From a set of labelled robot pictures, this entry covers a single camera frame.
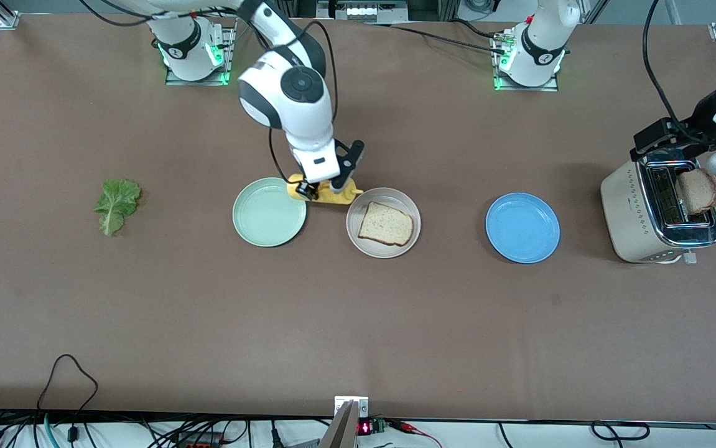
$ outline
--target lettuce leaf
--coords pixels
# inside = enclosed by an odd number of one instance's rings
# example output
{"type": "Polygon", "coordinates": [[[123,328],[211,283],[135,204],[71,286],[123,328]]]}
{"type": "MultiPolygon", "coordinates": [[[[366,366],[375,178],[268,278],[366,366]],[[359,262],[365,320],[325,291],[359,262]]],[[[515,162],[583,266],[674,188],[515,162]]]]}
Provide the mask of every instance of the lettuce leaf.
{"type": "Polygon", "coordinates": [[[101,230],[111,237],[121,229],[125,217],[136,212],[136,199],[142,189],[128,179],[108,179],[103,185],[104,193],[98,199],[95,212],[101,214],[101,230]]]}

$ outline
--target bread slice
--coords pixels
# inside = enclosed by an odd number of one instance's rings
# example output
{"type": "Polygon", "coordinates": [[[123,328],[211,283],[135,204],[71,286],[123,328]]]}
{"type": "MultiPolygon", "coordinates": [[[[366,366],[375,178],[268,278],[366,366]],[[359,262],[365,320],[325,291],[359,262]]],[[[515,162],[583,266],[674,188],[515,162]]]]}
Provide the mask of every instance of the bread slice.
{"type": "Polygon", "coordinates": [[[360,224],[358,238],[381,242],[386,246],[405,246],[412,237],[412,218],[394,207],[369,202],[360,224]]]}
{"type": "Polygon", "coordinates": [[[676,195],[684,201],[688,215],[708,212],[716,207],[716,177],[702,168],[681,173],[676,179],[676,195]]]}

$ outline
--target blue plate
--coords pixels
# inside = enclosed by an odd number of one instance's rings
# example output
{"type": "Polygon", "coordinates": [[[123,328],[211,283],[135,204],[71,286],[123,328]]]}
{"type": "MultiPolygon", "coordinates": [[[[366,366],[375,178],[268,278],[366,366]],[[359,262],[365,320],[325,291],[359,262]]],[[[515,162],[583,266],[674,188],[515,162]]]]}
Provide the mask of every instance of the blue plate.
{"type": "Polygon", "coordinates": [[[537,263],[559,244],[559,221],[548,204],[528,193],[509,193],[496,199],[485,217],[491,244],[519,263],[537,263]]]}

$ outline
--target yellow object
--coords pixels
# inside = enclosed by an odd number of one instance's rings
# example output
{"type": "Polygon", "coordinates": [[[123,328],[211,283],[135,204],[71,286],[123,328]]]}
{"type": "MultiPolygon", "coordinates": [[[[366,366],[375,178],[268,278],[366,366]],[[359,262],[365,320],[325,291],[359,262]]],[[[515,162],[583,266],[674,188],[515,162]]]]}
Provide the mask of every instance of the yellow object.
{"type": "MultiPolygon", "coordinates": [[[[302,180],[303,175],[299,173],[295,175],[290,175],[289,183],[286,184],[286,190],[289,191],[289,196],[291,196],[292,198],[298,199],[300,201],[307,201],[306,197],[300,196],[295,191],[302,180]]],[[[363,193],[363,190],[358,190],[358,187],[355,186],[355,181],[350,179],[349,182],[346,183],[346,187],[344,187],[341,193],[336,194],[333,193],[332,190],[330,190],[330,181],[326,180],[320,182],[320,184],[316,188],[316,193],[318,193],[318,199],[315,199],[313,202],[343,204],[345,206],[348,206],[349,204],[352,204],[352,201],[354,201],[355,198],[360,195],[360,193],[363,193]]]]}

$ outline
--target gray floor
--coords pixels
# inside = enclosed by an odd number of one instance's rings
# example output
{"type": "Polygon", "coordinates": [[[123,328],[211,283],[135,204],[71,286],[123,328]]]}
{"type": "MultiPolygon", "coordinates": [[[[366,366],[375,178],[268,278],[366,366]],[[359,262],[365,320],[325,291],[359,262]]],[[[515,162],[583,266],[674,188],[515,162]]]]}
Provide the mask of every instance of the gray floor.
{"type": "MultiPolygon", "coordinates": [[[[77,0],[5,0],[11,9],[25,14],[32,12],[85,12],[77,0]]],[[[99,2],[91,5],[101,12],[112,12],[111,8],[99,2]]],[[[640,24],[645,20],[651,0],[611,0],[597,23],[640,24]]],[[[465,4],[460,6],[459,17],[466,20],[488,22],[516,22],[523,20],[537,8],[537,0],[502,0],[499,11],[493,14],[469,11],[465,4]]],[[[716,0],[663,0],[656,9],[653,23],[657,24],[708,24],[716,21],[716,0]]]]}

